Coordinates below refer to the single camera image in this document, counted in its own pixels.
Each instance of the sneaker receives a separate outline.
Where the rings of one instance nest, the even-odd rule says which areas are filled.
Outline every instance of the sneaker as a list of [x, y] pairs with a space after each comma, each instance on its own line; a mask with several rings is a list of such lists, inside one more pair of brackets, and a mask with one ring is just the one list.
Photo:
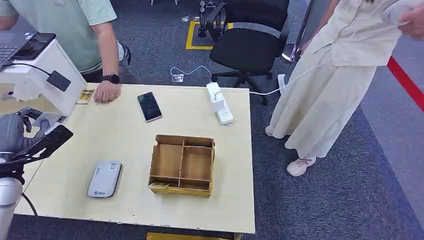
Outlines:
[[267, 136], [273, 137], [274, 128], [270, 125], [265, 127], [265, 133]]
[[299, 158], [296, 161], [292, 161], [287, 166], [287, 172], [293, 177], [299, 177], [300, 175], [303, 175], [306, 172], [306, 168], [314, 165], [316, 161], [316, 157]]

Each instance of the white dress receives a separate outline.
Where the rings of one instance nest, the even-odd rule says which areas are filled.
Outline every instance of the white dress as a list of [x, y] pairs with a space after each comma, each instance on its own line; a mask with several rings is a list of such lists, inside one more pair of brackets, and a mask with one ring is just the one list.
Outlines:
[[300, 158], [327, 155], [400, 36], [381, 19], [392, 2], [340, 1], [297, 63], [289, 82], [300, 77], [284, 89], [267, 134], [290, 135], [285, 146]]

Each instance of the wristwatch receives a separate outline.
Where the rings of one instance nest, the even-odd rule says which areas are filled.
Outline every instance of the wristwatch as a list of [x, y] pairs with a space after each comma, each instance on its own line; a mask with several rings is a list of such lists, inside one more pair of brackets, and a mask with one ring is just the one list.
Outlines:
[[109, 81], [113, 84], [119, 84], [120, 78], [118, 75], [112, 74], [112, 75], [103, 76], [103, 81]]

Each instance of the chair backrest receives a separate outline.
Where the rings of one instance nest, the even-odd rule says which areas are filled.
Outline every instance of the chair backrest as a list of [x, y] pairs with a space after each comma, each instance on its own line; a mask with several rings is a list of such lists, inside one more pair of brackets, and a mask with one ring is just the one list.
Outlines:
[[290, 0], [226, 0], [228, 23], [254, 23], [281, 31]]

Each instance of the hand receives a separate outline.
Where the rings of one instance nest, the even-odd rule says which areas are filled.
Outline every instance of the hand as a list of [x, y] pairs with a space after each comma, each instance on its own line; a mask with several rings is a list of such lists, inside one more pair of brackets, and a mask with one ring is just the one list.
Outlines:
[[102, 81], [94, 93], [94, 102], [111, 102], [119, 98], [120, 95], [121, 85], [111, 83], [110, 81]]
[[306, 48], [309, 46], [309, 44], [311, 43], [312, 39], [314, 39], [314, 37], [312, 37], [309, 41], [307, 41], [307, 43], [305, 43], [303, 46], [300, 47], [300, 55], [302, 56], [302, 54], [304, 54]]
[[399, 21], [409, 22], [399, 27], [403, 34], [410, 35], [417, 40], [424, 40], [424, 4], [404, 13], [400, 16]]
[[40, 141], [44, 133], [50, 128], [48, 120], [40, 122], [40, 129], [33, 138], [24, 137], [24, 126], [28, 133], [32, 126], [29, 118], [37, 119], [42, 112], [26, 107], [18, 112], [6, 114], [0, 117], [0, 152], [11, 154], [2, 154], [4, 159], [7, 156], [27, 151], [30, 147]]

